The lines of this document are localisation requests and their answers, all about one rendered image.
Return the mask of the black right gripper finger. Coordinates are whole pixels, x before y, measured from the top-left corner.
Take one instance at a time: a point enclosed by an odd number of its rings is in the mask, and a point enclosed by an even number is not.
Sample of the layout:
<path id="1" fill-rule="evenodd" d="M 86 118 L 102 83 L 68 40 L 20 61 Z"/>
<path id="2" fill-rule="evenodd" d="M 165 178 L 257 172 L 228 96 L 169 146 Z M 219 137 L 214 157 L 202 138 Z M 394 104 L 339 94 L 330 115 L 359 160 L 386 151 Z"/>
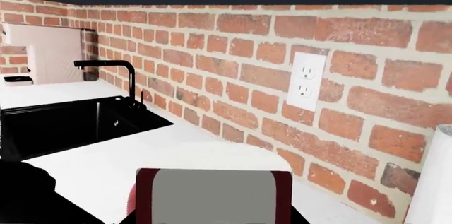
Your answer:
<path id="1" fill-rule="evenodd" d="M 42 168 L 0 160 L 0 224 L 103 224 L 56 193 L 56 180 Z"/>

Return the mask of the black kitchen sink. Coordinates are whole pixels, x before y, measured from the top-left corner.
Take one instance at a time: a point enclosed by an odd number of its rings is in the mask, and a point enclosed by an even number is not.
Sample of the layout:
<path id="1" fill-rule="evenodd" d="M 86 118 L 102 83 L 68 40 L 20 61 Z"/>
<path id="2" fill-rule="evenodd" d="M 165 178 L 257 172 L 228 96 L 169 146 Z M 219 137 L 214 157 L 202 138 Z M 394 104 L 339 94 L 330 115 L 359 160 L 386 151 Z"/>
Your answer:
<path id="1" fill-rule="evenodd" d="M 0 158 L 23 161 L 172 122 L 124 96 L 0 110 Z"/>

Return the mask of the white box with black lid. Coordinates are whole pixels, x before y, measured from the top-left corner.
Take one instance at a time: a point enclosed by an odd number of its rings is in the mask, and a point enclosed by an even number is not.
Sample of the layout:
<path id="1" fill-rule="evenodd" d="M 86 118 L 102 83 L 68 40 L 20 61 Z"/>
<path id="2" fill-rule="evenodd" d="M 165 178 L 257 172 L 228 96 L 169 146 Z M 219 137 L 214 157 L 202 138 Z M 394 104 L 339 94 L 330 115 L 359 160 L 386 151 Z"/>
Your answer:
<path id="1" fill-rule="evenodd" d="M 6 86 L 31 86 L 33 80 L 29 76 L 7 76 L 4 83 Z"/>

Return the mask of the white panel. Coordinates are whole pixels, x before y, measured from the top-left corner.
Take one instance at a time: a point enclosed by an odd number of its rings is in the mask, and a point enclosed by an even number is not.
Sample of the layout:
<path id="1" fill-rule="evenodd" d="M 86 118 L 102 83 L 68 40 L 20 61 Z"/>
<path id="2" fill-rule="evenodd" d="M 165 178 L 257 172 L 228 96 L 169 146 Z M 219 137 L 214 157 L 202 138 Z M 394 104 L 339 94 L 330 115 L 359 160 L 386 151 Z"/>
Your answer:
<path id="1" fill-rule="evenodd" d="M 80 29 L 10 23 L 3 29 L 5 44 L 26 47 L 35 85 L 83 81 L 83 72 L 73 64 L 83 59 Z"/>

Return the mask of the black sink faucet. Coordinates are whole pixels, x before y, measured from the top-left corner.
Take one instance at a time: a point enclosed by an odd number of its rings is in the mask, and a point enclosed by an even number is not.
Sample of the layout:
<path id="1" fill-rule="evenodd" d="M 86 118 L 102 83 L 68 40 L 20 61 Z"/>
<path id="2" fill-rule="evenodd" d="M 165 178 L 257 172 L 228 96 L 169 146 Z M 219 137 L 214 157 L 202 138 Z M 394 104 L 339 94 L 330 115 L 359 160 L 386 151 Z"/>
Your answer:
<path id="1" fill-rule="evenodd" d="M 147 107 L 143 104 L 143 93 L 141 93 L 141 101 L 136 100 L 136 71 L 133 65 L 126 60 L 75 60 L 73 65 L 80 70 L 85 67 L 100 67 L 100 66 L 123 66 L 129 72 L 129 96 L 126 97 L 128 106 L 133 110 L 146 110 Z"/>

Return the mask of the white paper towel roll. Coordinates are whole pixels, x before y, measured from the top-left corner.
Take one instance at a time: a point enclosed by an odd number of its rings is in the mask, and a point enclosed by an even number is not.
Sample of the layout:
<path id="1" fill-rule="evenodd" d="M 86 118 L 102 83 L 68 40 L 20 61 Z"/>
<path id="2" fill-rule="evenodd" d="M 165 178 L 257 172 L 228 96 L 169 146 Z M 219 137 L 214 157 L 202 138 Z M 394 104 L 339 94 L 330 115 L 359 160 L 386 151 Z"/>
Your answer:
<path id="1" fill-rule="evenodd" d="M 403 224 L 452 224 L 452 125 L 434 132 Z"/>

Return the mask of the white wall outlet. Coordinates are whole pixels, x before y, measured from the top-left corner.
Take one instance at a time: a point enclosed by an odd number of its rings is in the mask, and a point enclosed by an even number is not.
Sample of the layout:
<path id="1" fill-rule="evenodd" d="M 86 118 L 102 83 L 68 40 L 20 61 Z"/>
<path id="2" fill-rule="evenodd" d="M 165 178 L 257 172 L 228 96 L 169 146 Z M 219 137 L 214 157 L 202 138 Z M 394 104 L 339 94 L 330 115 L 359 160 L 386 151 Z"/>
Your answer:
<path id="1" fill-rule="evenodd" d="M 326 56 L 295 52 L 292 63 L 287 104 L 308 111 L 316 111 Z"/>

